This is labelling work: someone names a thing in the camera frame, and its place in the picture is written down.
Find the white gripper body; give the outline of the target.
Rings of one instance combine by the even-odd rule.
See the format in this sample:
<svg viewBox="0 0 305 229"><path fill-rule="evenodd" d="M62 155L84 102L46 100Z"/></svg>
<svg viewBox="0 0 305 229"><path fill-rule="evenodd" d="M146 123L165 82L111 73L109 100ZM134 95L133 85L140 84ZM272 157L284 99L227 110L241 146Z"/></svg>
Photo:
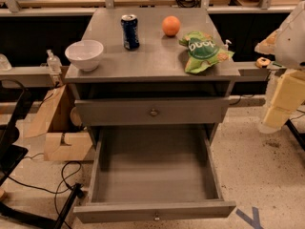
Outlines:
<svg viewBox="0 0 305 229"><path fill-rule="evenodd" d="M262 54L275 54L275 41L276 41L277 31L273 31L264 40L259 42L254 50Z"/></svg>

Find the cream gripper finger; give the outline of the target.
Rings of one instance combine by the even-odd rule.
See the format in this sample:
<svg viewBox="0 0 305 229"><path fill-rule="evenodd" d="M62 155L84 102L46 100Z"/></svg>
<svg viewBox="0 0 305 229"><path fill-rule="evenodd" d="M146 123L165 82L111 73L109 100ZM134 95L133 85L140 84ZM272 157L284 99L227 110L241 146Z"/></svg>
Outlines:
<svg viewBox="0 0 305 229"><path fill-rule="evenodd" d="M291 114L292 111L264 105L257 128L259 132L263 134L271 134L280 131Z"/></svg>
<svg viewBox="0 0 305 229"><path fill-rule="evenodd" d="M272 99L274 107L295 111L305 101L305 72L288 71L277 80Z"/></svg>

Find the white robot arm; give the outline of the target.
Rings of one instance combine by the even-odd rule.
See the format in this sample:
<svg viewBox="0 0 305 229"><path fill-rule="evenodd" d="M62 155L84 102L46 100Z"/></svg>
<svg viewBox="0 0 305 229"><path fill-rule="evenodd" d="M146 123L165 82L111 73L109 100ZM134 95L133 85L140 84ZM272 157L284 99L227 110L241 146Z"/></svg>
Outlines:
<svg viewBox="0 0 305 229"><path fill-rule="evenodd" d="M300 2L254 50L272 54L275 63L286 69L282 75L271 73L265 93L258 130L271 134L279 131L305 101L305 2Z"/></svg>

